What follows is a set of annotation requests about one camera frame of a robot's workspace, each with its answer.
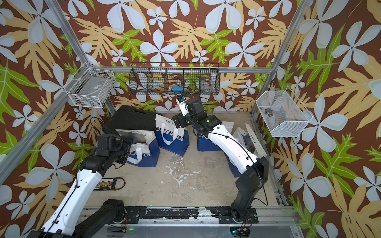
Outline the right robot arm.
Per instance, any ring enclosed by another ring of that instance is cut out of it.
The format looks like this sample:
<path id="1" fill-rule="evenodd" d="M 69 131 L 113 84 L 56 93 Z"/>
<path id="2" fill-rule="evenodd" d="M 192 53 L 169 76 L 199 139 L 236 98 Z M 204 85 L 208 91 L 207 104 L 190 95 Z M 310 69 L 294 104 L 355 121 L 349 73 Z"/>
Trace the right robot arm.
<path id="1" fill-rule="evenodd" d="M 231 213 L 236 222 L 245 221 L 255 195 L 268 180 L 268 160 L 250 152 L 233 137 L 217 116 L 208 115 L 200 98 L 187 100 L 185 96 L 180 95 L 176 102 L 181 110 L 179 114 L 173 116 L 176 128 L 192 126 L 217 145 L 241 173 L 235 182 L 238 193 L 231 204 Z"/>

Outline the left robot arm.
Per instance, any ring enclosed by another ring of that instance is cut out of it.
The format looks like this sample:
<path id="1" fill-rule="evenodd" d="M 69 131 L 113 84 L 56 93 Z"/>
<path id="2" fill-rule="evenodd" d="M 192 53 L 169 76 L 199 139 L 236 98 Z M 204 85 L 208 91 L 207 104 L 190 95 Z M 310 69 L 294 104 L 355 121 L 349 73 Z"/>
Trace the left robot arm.
<path id="1" fill-rule="evenodd" d="M 91 238 L 106 224 L 123 222 L 126 218 L 124 203 L 109 199 L 100 209 L 78 223 L 78 218 L 91 193 L 109 168 L 115 164 L 124 165 L 133 139 L 118 134 L 103 134 L 97 138 L 97 145 L 86 157 L 76 174 L 73 185 L 51 218 L 37 231 L 31 231 L 29 238 Z"/>

